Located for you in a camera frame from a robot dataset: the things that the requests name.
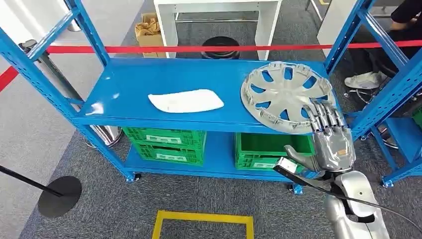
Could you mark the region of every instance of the carpet floor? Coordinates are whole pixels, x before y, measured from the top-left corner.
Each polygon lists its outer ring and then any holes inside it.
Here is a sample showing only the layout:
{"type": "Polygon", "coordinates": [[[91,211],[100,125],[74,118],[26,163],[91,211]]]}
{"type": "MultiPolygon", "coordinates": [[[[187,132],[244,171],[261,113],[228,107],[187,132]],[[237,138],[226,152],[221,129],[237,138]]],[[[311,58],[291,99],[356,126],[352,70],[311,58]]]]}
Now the carpet floor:
{"type": "MultiPolygon", "coordinates": [[[[146,1],[140,12],[151,11],[151,3],[152,0],[146,1]]],[[[273,44],[317,43],[316,16],[305,11],[305,4],[306,0],[282,3],[273,44]]],[[[245,14],[253,17],[256,13],[245,14]]],[[[177,29],[180,45],[199,45],[215,35],[230,36],[245,45],[254,44],[256,24],[180,23],[177,29]]],[[[123,45],[137,45],[133,35],[131,26],[123,45]]],[[[178,54],[178,57],[199,56],[199,53],[178,54]]],[[[245,52],[241,58],[256,59],[257,56],[254,52],[245,52]]],[[[280,51],[271,52],[269,59],[322,61],[324,55],[313,50],[280,51]]],[[[330,78],[345,112],[357,107],[342,96],[343,79],[350,75],[350,68],[348,61],[342,60],[330,78]]],[[[125,157],[129,147],[124,137],[114,149],[125,157]]],[[[367,175],[379,203],[408,215],[421,225],[421,178],[407,178],[395,183],[393,188],[384,189],[379,185],[380,178],[391,170],[379,146],[369,139],[357,141],[355,148],[355,169],[367,175]]],[[[149,239],[158,210],[253,216],[257,239],[333,238],[322,208],[324,195],[318,191],[306,188],[303,195],[297,196],[287,190],[286,184],[276,182],[160,174],[143,174],[139,181],[129,184],[99,152],[84,144],[78,132],[51,180],[65,175],[78,177],[82,182],[83,193],[76,207],[56,219],[44,218],[35,209],[21,239],[149,239]]],[[[418,232],[400,218],[385,213],[384,219],[391,238],[420,238],[418,232]]],[[[245,226],[165,220],[160,238],[241,239],[245,238],[245,226]]]]}

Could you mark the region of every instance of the stanchion base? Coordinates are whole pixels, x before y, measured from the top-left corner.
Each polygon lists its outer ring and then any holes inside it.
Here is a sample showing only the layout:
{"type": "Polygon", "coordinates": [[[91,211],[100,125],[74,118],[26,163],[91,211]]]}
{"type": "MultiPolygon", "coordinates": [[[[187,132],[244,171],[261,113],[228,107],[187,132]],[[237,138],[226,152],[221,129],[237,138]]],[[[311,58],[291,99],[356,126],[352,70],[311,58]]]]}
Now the stanchion base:
{"type": "Polygon", "coordinates": [[[57,197],[48,192],[42,192],[38,200],[38,210],[48,218],[63,216],[78,202],[82,193],[82,184],[78,178],[65,176],[51,182],[48,186],[64,196],[57,197]]]}

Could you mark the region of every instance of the yellow tape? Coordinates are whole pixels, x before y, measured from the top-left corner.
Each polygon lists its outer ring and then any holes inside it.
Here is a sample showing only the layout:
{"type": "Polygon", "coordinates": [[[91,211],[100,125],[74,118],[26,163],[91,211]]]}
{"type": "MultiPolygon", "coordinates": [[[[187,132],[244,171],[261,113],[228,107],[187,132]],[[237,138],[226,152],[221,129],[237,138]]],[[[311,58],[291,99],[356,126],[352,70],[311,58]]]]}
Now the yellow tape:
{"type": "Polygon", "coordinates": [[[324,0],[319,0],[319,3],[321,3],[321,5],[328,5],[329,2],[324,2],[324,0]]]}
{"type": "Polygon", "coordinates": [[[239,223],[246,224],[246,239],[253,239],[253,217],[250,216],[235,216],[225,214],[208,214],[208,213],[181,213],[168,212],[159,210],[157,219],[155,220],[154,231],[152,239],[159,239],[161,234],[161,227],[164,219],[185,220],[185,221],[200,221],[200,222],[214,222],[214,223],[239,223]]]}

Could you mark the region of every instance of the shelf caster wheel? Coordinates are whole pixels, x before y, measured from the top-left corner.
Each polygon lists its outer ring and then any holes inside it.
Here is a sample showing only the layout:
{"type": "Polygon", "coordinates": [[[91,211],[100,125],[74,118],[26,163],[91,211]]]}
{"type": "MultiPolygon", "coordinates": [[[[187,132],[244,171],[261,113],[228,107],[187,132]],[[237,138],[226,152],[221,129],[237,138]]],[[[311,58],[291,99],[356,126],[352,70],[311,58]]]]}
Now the shelf caster wheel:
{"type": "Polygon", "coordinates": [[[292,184],[292,185],[289,185],[288,189],[289,189],[290,192],[293,192],[295,195],[303,194],[303,187],[302,186],[296,185],[296,187],[294,187],[294,185],[292,184]]]}
{"type": "Polygon", "coordinates": [[[137,181],[136,180],[136,174],[132,174],[131,177],[126,177],[126,182],[127,183],[133,183],[134,181],[137,181]]]}
{"type": "Polygon", "coordinates": [[[135,173],[135,181],[139,181],[142,178],[142,174],[135,173]]]}
{"type": "Polygon", "coordinates": [[[384,188],[392,188],[392,187],[394,187],[394,184],[391,180],[388,180],[386,182],[384,182],[384,180],[383,180],[383,187],[384,188]]]}

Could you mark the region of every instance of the black cable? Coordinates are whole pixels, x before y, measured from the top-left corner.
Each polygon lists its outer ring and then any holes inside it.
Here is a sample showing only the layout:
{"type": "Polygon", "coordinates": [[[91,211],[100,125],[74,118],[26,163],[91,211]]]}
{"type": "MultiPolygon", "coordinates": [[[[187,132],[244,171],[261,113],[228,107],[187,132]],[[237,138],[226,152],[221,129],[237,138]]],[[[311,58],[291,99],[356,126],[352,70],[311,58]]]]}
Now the black cable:
{"type": "Polygon", "coordinates": [[[398,212],[396,212],[396,211],[394,211],[394,210],[392,210],[390,208],[387,208],[385,206],[381,206],[381,205],[378,205],[378,204],[375,204],[375,203],[370,203],[370,202],[367,202],[367,201],[363,201],[363,200],[360,200],[360,199],[349,198],[349,197],[346,197],[346,196],[341,195],[341,194],[330,192],[328,190],[325,190],[324,188],[315,187],[313,185],[311,187],[313,187],[313,188],[315,188],[315,189],[317,189],[317,190],[319,190],[321,192],[324,192],[324,193],[327,193],[329,195],[335,196],[336,198],[339,198],[339,199],[355,201],[355,202],[358,202],[358,203],[362,203],[362,204],[366,204],[366,205],[369,205],[369,206],[372,206],[372,207],[383,209],[383,210],[385,210],[387,212],[390,212],[392,214],[396,214],[397,216],[400,216],[401,218],[403,218],[406,221],[408,221],[409,223],[411,223],[422,234],[422,229],[418,225],[416,225],[416,223],[414,223],[412,220],[410,220],[409,218],[407,218],[403,214],[400,214],[400,213],[398,213],[398,212]]]}

